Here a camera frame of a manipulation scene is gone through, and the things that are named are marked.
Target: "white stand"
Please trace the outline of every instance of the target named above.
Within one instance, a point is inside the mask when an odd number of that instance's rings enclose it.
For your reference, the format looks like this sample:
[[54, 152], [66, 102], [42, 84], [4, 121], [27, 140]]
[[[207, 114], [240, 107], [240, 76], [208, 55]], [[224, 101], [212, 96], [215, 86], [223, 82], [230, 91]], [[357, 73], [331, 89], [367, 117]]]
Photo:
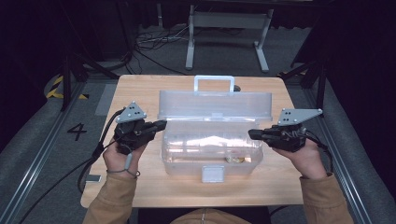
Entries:
[[186, 69], [191, 70], [194, 59], [194, 27], [223, 27], [223, 28], [243, 28], [261, 29], [260, 41], [254, 42], [257, 57], [264, 73], [269, 71], [267, 61], [265, 61], [262, 46], [267, 36], [268, 28], [272, 19], [273, 10], [268, 10], [267, 14], [243, 14], [243, 13], [218, 13], [218, 12], [197, 12], [194, 6], [190, 7], [189, 19], [189, 46], [187, 48]]

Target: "tan sleeve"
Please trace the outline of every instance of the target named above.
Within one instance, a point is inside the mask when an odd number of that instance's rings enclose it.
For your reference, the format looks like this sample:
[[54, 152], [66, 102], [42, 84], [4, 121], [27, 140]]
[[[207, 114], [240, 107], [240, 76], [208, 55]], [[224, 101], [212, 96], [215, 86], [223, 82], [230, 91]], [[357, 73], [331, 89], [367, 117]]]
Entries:
[[90, 204], [83, 223], [126, 223], [132, 212], [136, 180], [107, 174], [106, 183]]
[[213, 208], [201, 208], [192, 211], [171, 222], [171, 224], [250, 224], [240, 217]]
[[305, 215], [309, 224], [353, 223], [343, 191], [333, 174], [319, 180], [301, 177], [300, 182]]

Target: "forearm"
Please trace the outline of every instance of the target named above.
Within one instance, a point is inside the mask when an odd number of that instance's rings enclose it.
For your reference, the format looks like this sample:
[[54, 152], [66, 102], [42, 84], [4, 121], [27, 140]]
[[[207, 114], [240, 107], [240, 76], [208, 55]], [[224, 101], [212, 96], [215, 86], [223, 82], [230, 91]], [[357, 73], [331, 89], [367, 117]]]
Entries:
[[333, 174], [321, 179], [300, 178], [308, 223], [353, 223], [343, 192]]
[[83, 223], [125, 223], [131, 215], [136, 180], [107, 174], [106, 183], [92, 201]]

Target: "printed number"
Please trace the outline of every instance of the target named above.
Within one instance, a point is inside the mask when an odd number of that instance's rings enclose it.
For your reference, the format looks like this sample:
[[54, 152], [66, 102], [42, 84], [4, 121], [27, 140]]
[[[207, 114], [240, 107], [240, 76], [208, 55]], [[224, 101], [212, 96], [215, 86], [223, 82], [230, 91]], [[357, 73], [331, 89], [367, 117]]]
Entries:
[[74, 126], [73, 128], [69, 129], [67, 132], [68, 133], [76, 133], [77, 135], [76, 135], [75, 141], [78, 141], [79, 135], [87, 132], [87, 131], [82, 130], [82, 128], [84, 128], [84, 124], [80, 123], [80, 124]]

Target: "human hand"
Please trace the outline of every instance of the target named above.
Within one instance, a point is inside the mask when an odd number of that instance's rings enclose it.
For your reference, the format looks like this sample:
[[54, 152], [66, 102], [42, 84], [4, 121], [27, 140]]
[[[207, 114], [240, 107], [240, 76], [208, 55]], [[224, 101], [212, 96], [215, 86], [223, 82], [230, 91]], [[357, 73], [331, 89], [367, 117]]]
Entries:
[[327, 176], [318, 151], [318, 145], [306, 139], [305, 146], [296, 152], [289, 152], [282, 149], [273, 148], [280, 155], [288, 158], [294, 167], [308, 179], [321, 179]]
[[[127, 160], [127, 156], [124, 154], [121, 154], [117, 151], [117, 148], [120, 146], [114, 139], [111, 139], [110, 144], [105, 152], [103, 153], [103, 158], [105, 159], [105, 164], [107, 167], [108, 171], [122, 171], [125, 169], [125, 162]], [[132, 152], [132, 160], [131, 164], [128, 167], [128, 171], [136, 175], [137, 170], [138, 170], [138, 163], [140, 160], [140, 157], [142, 156], [144, 150], [146, 149], [147, 145], [143, 145], [142, 147], [137, 148]], [[128, 172], [112, 172], [112, 174], [123, 176], [123, 177], [128, 177], [134, 179], [135, 176], [128, 174]]]

